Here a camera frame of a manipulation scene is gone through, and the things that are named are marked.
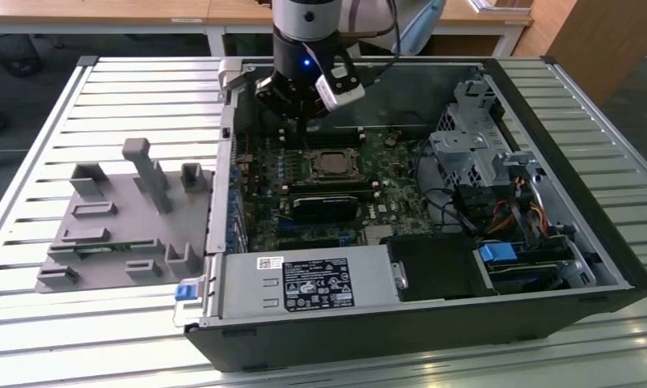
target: metal workbench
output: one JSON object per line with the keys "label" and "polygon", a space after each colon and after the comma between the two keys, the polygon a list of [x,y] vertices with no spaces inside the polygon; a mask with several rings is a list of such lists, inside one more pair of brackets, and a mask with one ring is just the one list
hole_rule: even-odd
{"label": "metal workbench", "polygon": [[[647,266],[647,163],[556,65],[500,63]],[[0,203],[0,386],[645,386],[647,298],[544,340],[224,374],[173,326],[173,285],[32,292],[76,162],[129,173],[121,143],[147,137],[165,171],[213,167],[217,64],[101,58],[76,68]]]}

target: desk leg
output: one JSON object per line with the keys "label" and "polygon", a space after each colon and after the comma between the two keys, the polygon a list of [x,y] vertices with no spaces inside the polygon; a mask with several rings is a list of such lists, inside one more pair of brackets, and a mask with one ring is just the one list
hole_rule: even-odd
{"label": "desk leg", "polygon": [[524,27],[522,26],[512,26],[506,29],[506,33],[500,36],[494,48],[495,57],[510,57],[512,55],[523,30]]}
{"label": "desk leg", "polygon": [[208,37],[208,49],[212,57],[225,57],[225,43],[223,36],[225,35],[224,26],[207,26],[205,36]]}

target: green circuit board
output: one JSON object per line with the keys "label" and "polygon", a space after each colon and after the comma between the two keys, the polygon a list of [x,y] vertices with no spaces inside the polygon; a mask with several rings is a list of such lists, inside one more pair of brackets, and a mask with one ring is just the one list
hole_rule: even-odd
{"label": "green circuit board", "polygon": [[[392,134],[392,129],[376,128],[366,131],[358,148],[307,150],[287,150],[277,138],[251,136],[249,155],[239,159],[241,171],[248,171],[243,174],[241,191],[249,251],[368,245],[364,235],[368,226],[390,226],[394,235],[432,231],[410,174],[419,141],[398,141],[390,146],[386,142]],[[378,194],[359,201],[352,221],[297,225],[291,217],[292,197],[281,193],[281,187],[312,178],[313,154],[339,152],[355,155],[356,171],[364,182],[374,181]],[[340,175],[356,180],[352,175]]]}

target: cpu socket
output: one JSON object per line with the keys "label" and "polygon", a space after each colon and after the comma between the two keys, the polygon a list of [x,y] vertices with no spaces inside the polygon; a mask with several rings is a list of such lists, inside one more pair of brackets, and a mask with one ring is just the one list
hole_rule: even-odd
{"label": "cpu socket", "polygon": [[312,160],[312,179],[359,180],[363,175],[358,170],[355,150],[320,150],[309,153]]}

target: power supply label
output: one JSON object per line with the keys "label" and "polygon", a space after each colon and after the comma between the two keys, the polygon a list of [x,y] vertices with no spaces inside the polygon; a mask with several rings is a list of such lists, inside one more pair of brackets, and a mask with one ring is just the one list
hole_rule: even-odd
{"label": "power supply label", "polygon": [[345,258],[284,262],[283,287],[291,313],[355,306]]}

